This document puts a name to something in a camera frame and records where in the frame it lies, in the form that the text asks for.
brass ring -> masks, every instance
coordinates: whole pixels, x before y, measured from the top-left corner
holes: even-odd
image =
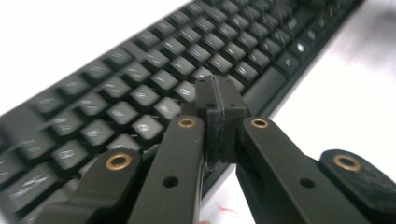
[[[195,120],[193,119],[181,119],[178,121],[178,126],[182,128],[190,128],[195,126]]]
[[[361,169],[361,163],[358,162],[355,158],[348,155],[336,155],[332,160],[339,167],[348,171],[357,172]]]
[[[123,159],[123,161],[121,161],[121,162],[115,161],[116,159],[119,159],[119,158]],[[118,171],[118,170],[122,170],[123,168],[127,167],[129,164],[131,164],[131,162],[132,162],[131,156],[129,156],[125,153],[117,153],[107,159],[106,167],[109,170]]]
[[[265,119],[253,119],[251,124],[256,128],[268,128],[270,125]]]

keyboard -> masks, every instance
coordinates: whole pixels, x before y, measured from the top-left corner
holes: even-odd
[[[34,223],[104,151],[154,156],[201,77],[228,77],[269,116],[360,3],[194,1],[158,20],[0,118],[3,214]],[[205,172],[204,192],[225,167]]]

white surface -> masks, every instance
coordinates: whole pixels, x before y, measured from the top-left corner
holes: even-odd
[[[186,2],[2,1],[0,114]],[[311,157],[331,148],[350,150],[393,180],[395,4],[367,0],[275,115]],[[234,175],[229,176],[203,200],[201,218],[212,224],[254,223]]]

black plastic part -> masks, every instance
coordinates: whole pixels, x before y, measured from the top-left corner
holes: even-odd
[[[239,91],[230,79],[218,76],[197,80],[195,90],[197,116],[205,121],[206,167],[236,163],[236,130],[248,115]]]
[[[272,121],[245,119],[241,143],[257,171],[240,161],[250,174],[237,173],[256,223],[369,223]]]
[[[204,123],[181,116],[169,124],[128,223],[197,223],[204,163]]]
[[[115,162],[113,165],[116,168],[117,164],[126,162],[123,158],[112,159],[121,154],[131,157],[131,163],[122,169],[110,170],[106,165],[108,160]],[[63,203],[47,205],[36,223],[115,223],[115,220],[120,219],[115,211],[128,190],[133,189],[134,178],[141,163],[139,153],[134,150],[109,150],[84,175],[70,198]]]
[[[370,162],[334,149],[321,155],[318,167],[373,223],[396,223],[396,185]]]

black keyboard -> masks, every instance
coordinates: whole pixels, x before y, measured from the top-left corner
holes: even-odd
[[[154,157],[201,77],[228,77],[251,114],[269,116],[361,3],[297,2],[194,1],[3,115],[0,206],[9,223],[34,223],[44,205],[64,201],[107,150]],[[204,193],[225,168],[205,171]]]

